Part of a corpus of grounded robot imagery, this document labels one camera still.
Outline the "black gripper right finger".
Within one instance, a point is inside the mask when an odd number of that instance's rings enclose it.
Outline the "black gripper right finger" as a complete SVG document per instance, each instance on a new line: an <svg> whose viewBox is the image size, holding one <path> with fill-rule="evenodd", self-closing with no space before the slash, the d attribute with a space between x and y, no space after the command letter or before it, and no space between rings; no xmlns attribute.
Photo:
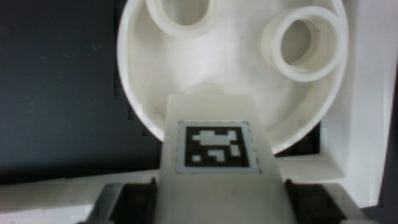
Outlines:
<svg viewBox="0 0 398 224"><path fill-rule="evenodd" d="M362 219L362 211L337 184L284 182L296 224L348 224Z"/></svg>

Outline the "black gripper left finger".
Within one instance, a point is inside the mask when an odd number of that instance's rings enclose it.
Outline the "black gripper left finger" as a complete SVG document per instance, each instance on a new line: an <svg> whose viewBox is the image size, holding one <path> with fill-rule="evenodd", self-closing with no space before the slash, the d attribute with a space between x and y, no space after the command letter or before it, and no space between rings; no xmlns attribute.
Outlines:
<svg viewBox="0 0 398 224"><path fill-rule="evenodd" d="M78 224L154 224L156 179L106 184L87 219Z"/></svg>

